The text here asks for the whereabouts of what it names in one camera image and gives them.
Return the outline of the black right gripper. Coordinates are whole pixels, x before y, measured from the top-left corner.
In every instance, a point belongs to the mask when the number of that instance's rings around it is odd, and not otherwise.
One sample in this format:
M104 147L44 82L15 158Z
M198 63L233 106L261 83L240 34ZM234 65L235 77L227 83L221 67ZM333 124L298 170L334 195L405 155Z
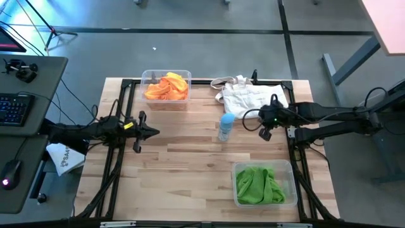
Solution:
M274 128L279 126L298 126L297 114L294 111L285 108L278 100L278 96L276 94L271 95L269 105L264 105L264 107L259 109L258 117L258 121L264 127L265 141L269 141L271 139L270 131Z

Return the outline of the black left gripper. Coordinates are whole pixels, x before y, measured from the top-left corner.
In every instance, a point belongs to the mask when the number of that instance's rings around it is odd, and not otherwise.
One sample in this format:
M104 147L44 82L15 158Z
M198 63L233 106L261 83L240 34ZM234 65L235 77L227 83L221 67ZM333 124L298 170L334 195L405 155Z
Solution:
M127 137L134 137L135 142L133 146L133 150L136 153L140 153L142 148L140 146L141 140L144 139L144 131L147 130L149 132L146 133L145 138L148 139L152 136L158 135L160 132L158 129L153 127L149 127L146 125L146 113L144 111L139 112L139 119L135 120L130 117L128 120L125 121L124 129L128 132Z

